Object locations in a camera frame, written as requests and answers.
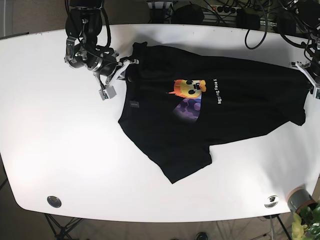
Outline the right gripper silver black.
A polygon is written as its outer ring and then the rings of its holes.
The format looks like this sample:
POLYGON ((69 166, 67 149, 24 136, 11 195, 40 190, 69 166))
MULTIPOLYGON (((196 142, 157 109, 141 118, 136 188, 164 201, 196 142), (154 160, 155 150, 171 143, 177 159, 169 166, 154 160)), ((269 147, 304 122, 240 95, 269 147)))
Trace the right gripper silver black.
POLYGON ((134 83, 137 79, 137 68, 129 67, 139 64, 138 59, 117 60, 117 56, 94 57, 92 60, 92 72, 100 85, 99 95, 101 99, 108 100, 114 98, 117 93, 114 88, 116 80, 126 80, 134 83))

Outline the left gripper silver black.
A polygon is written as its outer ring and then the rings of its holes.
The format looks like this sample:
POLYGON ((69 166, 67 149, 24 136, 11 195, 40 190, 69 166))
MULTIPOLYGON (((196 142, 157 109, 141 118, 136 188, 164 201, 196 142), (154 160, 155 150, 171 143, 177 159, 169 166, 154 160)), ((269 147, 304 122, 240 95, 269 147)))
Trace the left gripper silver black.
POLYGON ((297 68, 301 73, 303 73, 308 81, 310 82, 308 84, 308 91, 313 96, 314 99, 320 98, 320 77, 312 72, 311 69, 311 63, 306 62, 303 64, 300 61, 292 61, 290 63, 291 67, 297 68))

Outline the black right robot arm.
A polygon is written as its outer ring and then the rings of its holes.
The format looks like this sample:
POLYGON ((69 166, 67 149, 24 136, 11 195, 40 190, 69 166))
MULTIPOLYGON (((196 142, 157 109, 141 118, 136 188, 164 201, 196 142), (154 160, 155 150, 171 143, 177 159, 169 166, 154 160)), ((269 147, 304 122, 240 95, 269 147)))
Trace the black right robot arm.
POLYGON ((100 85, 103 100, 116 96, 116 80, 125 79, 125 71, 137 59, 117 61, 119 53, 111 47, 111 29, 103 0, 66 0, 66 50, 64 61, 72 68, 85 66, 100 85))

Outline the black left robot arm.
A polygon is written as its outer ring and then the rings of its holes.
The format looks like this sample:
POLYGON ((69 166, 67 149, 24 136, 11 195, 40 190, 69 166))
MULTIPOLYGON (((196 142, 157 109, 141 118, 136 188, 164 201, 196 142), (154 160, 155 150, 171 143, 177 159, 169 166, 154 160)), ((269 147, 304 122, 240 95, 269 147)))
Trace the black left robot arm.
POLYGON ((320 98, 320 2, 318 0, 287 0, 282 4, 291 13, 296 24, 306 32, 307 42, 295 43, 296 48, 303 49, 306 63, 295 62, 294 66, 302 72, 311 83, 311 95, 320 98))

